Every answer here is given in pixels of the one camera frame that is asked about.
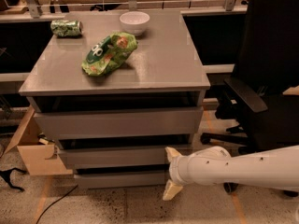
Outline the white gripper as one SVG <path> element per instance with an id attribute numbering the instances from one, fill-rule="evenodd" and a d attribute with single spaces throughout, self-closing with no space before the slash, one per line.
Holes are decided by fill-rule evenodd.
<path id="1" fill-rule="evenodd" d="M 167 159 L 170 162 L 169 174 L 171 180 L 166 182 L 163 200 L 171 201 L 182 191 L 182 186 L 193 182 L 191 171 L 189 170 L 189 162 L 192 156 L 183 156 L 173 147 L 166 147 L 165 151 Z"/>

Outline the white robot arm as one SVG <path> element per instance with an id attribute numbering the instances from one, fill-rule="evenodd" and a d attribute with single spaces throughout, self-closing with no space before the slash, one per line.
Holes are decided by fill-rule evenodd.
<path id="1" fill-rule="evenodd" d="M 167 147 L 170 178 L 163 200 L 172 200 L 188 184 L 242 185 L 299 191 L 299 146 L 232 157 L 223 147 L 210 147 L 182 155 Z"/>

